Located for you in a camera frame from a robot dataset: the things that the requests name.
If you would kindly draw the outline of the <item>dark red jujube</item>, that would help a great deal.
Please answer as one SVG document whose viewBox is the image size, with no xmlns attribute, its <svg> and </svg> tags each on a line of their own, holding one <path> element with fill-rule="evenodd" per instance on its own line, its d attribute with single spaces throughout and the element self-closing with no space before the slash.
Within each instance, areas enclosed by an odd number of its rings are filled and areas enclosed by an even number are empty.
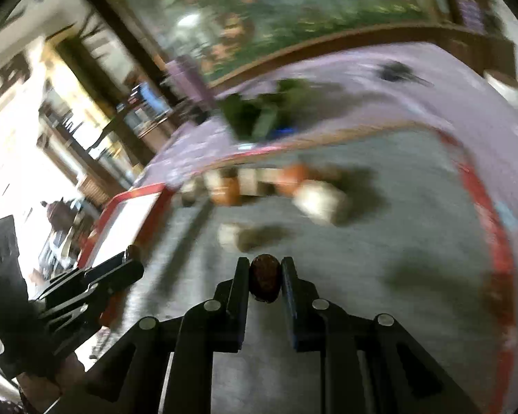
<svg viewBox="0 0 518 414">
<path fill-rule="evenodd" d="M 259 302 L 273 303 L 282 283 L 280 262 L 270 254 L 256 256 L 249 266 L 249 292 Z"/>
</svg>

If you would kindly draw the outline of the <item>small pale fruit chunk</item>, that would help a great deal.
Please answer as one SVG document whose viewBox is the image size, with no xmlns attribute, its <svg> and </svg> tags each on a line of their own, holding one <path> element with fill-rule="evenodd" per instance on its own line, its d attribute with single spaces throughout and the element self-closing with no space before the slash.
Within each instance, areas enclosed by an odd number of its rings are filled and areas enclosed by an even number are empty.
<svg viewBox="0 0 518 414">
<path fill-rule="evenodd" d="M 227 250 L 247 252 L 257 243 L 258 230 L 242 223 L 222 223 L 218 229 L 220 245 Z"/>
</svg>

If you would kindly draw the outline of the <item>red framed white tray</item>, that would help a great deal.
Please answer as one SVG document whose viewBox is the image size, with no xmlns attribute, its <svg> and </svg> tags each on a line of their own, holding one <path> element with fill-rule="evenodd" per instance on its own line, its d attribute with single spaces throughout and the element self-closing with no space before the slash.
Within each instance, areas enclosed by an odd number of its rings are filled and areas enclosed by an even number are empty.
<svg viewBox="0 0 518 414">
<path fill-rule="evenodd" d="M 125 191 L 111 199 L 96 221 L 77 267 L 88 271 L 105 265 L 113 284 L 98 317 L 99 327 L 112 327 L 121 318 L 128 290 L 144 274 L 141 254 L 159 229 L 174 194 L 161 183 Z"/>
</svg>

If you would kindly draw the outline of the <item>large pale fruit chunk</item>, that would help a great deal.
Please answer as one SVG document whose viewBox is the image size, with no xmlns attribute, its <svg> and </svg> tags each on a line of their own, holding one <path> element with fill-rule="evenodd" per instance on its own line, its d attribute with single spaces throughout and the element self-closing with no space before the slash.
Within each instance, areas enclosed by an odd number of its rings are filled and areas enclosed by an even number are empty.
<svg viewBox="0 0 518 414">
<path fill-rule="evenodd" d="M 314 223 L 338 225 L 347 219 L 350 200 L 334 185 L 308 179 L 295 190 L 293 203 Z"/>
</svg>

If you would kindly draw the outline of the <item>orange tangerine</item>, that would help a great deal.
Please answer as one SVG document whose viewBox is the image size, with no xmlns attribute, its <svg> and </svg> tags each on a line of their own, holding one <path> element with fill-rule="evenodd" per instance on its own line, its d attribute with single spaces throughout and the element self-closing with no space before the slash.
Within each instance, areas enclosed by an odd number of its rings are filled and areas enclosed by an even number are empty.
<svg viewBox="0 0 518 414">
<path fill-rule="evenodd" d="M 238 207 L 242 203 L 238 178 L 221 178 L 209 191 L 209 197 L 216 206 Z"/>
<path fill-rule="evenodd" d="M 292 196 L 301 183 L 316 178 L 316 170 L 302 162 L 296 162 L 280 169 L 275 180 L 275 188 L 279 195 Z"/>
</svg>

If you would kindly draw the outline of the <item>pale fruit cube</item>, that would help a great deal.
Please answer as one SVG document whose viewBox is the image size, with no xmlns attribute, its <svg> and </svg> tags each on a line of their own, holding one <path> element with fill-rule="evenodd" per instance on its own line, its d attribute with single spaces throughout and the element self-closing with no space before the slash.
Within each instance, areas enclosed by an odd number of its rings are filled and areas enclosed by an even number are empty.
<svg viewBox="0 0 518 414">
<path fill-rule="evenodd" d="M 238 169 L 238 185 L 243 196 L 260 197 L 269 192 L 269 183 L 265 181 L 263 170 L 260 168 Z"/>
</svg>

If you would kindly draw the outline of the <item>green leafy vegetable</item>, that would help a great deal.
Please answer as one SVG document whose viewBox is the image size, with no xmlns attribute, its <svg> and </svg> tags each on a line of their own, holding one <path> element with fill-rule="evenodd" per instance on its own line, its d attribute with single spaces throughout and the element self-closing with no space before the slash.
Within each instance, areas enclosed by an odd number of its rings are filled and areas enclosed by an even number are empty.
<svg viewBox="0 0 518 414">
<path fill-rule="evenodd" d="M 254 96 L 234 92 L 220 99 L 218 106 L 236 139 L 259 143 L 292 130 L 298 112 L 314 94 L 313 83 L 307 79 L 278 79 L 271 92 Z"/>
</svg>

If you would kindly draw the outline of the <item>purple thermos bottle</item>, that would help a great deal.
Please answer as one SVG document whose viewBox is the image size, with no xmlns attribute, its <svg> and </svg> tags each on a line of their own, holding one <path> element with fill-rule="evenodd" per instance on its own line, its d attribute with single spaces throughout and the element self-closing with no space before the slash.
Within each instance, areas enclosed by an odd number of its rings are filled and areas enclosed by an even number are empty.
<svg viewBox="0 0 518 414">
<path fill-rule="evenodd" d="M 182 54 L 166 64 L 169 77 L 176 87 L 192 102 L 202 109 L 216 108 L 213 93 L 205 83 L 194 60 L 187 54 Z"/>
</svg>

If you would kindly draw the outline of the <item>purple floral tablecloth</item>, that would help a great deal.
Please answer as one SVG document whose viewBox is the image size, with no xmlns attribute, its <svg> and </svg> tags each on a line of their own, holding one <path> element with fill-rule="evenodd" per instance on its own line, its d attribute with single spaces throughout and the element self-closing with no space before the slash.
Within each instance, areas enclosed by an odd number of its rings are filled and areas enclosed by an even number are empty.
<svg viewBox="0 0 518 414">
<path fill-rule="evenodd" d="M 377 71 L 405 63 L 430 82 L 388 82 Z M 489 236 L 498 259 L 509 266 L 493 278 L 503 323 L 501 366 L 508 370 L 505 403 L 518 408 L 518 115 L 484 79 L 430 44 L 397 44 L 350 50 L 286 66 L 239 87 L 241 95 L 271 91 L 278 79 L 313 83 L 315 94 L 301 110 L 300 132 L 280 151 L 333 145 L 400 129 L 426 129 L 444 137 L 467 166 L 464 184 L 485 205 Z"/>
</svg>

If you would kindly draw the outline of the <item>small black device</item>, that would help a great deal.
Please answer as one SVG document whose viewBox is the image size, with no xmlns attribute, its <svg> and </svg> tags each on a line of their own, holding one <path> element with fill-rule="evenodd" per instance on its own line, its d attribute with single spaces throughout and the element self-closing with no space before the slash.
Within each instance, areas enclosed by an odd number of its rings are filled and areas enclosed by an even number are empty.
<svg viewBox="0 0 518 414">
<path fill-rule="evenodd" d="M 379 79 L 388 82 L 414 82 L 422 85 L 430 85 L 426 79 L 420 78 L 410 66 L 401 62 L 389 62 L 381 65 L 377 71 Z"/>
</svg>

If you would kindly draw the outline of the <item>floral glass partition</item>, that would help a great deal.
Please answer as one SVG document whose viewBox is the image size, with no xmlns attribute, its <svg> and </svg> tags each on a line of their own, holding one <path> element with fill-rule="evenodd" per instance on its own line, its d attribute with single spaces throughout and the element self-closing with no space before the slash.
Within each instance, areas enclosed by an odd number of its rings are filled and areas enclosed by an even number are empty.
<svg viewBox="0 0 518 414">
<path fill-rule="evenodd" d="M 124 0 L 160 48 L 192 57 L 206 80 L 312 38 L 425 21 L 417 0 Z"/>
</svg>

